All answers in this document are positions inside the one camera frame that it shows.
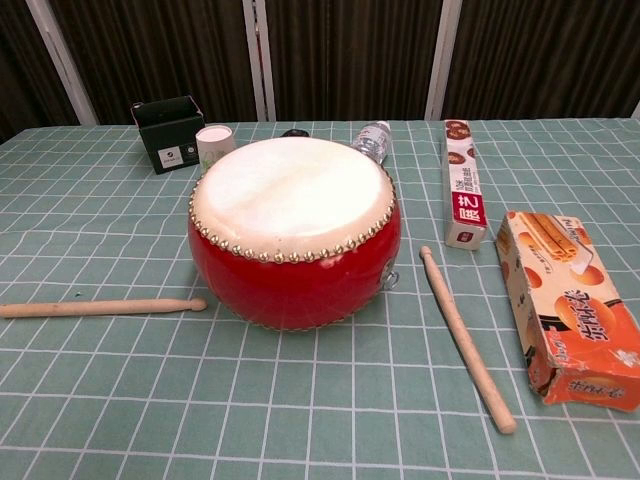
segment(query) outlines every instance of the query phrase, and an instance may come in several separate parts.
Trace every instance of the dark green box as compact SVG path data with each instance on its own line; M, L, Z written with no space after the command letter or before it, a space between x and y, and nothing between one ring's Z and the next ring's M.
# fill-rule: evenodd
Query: dark green box
M156 173L198 163L196 133L204 118L191 96L136 103L131 114Z

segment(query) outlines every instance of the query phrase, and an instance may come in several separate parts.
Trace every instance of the cardboard box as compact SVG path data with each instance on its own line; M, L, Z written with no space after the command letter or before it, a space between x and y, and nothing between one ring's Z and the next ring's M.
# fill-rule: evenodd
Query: cardboard box
M442 158L445 243L475 250L487 231L469 123L445 120Z
M198 163L196 133L204 119L193 98L136 103L131 114L156 173Z
M544 403L640 404L640 332L577 218L508 212L496 247Z

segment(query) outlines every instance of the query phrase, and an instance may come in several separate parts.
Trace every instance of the white cup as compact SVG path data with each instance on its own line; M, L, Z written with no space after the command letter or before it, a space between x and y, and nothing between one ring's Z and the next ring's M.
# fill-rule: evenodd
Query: white cup
M236 149L233 132L224 125L203 128L196 133L196 143L198 144L198 157L203 173L227 153Z

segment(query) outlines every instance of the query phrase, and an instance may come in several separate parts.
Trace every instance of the green cutting mat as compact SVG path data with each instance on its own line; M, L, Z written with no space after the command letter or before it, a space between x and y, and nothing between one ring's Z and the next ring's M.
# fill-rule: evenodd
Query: green cutting mat
M400 283L345 322L278 334L207 293L185 239L198 167L156 176L132 127L28 130L0 146L0 302L206 296L133 317L0 320L0 478L639 478L640 414L543 406L492 244L507 209L580 217L640 318L640 122L473 122L491 234L442 246L442 123L391 122ZM295 126L233 124L238 144ZM515 413L496 433L418 258L434 248Z

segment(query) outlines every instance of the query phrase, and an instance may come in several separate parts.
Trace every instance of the drum head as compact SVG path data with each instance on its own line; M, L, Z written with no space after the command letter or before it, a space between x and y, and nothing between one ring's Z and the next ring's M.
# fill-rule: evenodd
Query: drum head
M375 235L394 208L390 178L360 152L286 137L214 164L194 189L191 219L211 243L262 261L336 255Z

